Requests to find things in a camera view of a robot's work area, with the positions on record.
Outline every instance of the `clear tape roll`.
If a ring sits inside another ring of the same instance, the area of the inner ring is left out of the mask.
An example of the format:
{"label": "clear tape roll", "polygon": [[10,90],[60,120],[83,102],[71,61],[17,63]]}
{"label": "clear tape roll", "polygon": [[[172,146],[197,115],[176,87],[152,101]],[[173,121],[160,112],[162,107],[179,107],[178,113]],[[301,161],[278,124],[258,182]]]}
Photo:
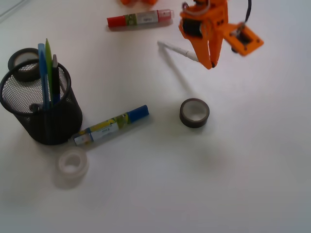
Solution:
{"label": "clear tape roll", "polygon": [[89,167],[89,161],[84,150],[70,148],[56,161],[59,174],[66,179],[76,179],[84,176]]}

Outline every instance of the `blue pen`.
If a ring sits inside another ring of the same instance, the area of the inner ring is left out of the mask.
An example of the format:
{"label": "blue pen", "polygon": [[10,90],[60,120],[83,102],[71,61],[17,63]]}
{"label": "blue pen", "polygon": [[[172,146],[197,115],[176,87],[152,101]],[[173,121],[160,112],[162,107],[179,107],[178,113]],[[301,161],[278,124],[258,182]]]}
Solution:
{"label": "blue pen", "polygon": [[43,110],[48,110],[50,108],[50,100],[48,88],[48,71],[47,71],[47,63],[45,60],[44,44],[38,44],[38,53],[39,53],[39,68],[40,68],[42,95],[43,95]]}

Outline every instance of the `black cable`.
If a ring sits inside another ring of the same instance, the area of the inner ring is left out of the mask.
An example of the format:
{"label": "black cable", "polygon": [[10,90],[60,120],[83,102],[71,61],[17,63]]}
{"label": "black cable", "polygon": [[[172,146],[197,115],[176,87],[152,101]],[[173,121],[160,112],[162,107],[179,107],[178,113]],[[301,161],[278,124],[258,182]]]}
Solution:
{"label": "black cable", "polygon": [[12,6],[10,9],[6,10],[5,12],[1,13],[0,17],[4,16],[6,13],[9,13],[10,11],[12,11],[14,8],[18,7],[19,5],[21,5],[25,0],[21,0],[18,3],[16,3],[14,6]]}
{"label": "black cable", "polygon": [[252,0],[248,0],[248,8],[247,8],[246,17],[245,17],[245,23],[248,21],[248,18],[251,14],[251,10],[252,10]]}

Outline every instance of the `black pen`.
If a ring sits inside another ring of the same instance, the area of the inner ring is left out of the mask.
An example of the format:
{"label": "black pen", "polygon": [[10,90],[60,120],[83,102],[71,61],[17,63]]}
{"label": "black pen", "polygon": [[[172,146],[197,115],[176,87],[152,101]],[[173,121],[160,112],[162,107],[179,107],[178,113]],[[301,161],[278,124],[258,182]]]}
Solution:
{"label": "black pen", "polygon": [[53,104],[56,104],[60,101],[60,86],[59,86],[59,70],[57,57],[53,55],[52,61],[52,90],[53,90]]}

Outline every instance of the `red cap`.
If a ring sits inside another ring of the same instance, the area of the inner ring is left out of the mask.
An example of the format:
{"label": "red cap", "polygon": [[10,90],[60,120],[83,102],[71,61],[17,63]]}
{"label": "red cap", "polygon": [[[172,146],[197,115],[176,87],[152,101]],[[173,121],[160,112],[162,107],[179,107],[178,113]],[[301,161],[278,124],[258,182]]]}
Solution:
{"label": "red cap", "polygon": [[108,27],[126,26],[125,16],[107,18],[107,21],[108,21]]}

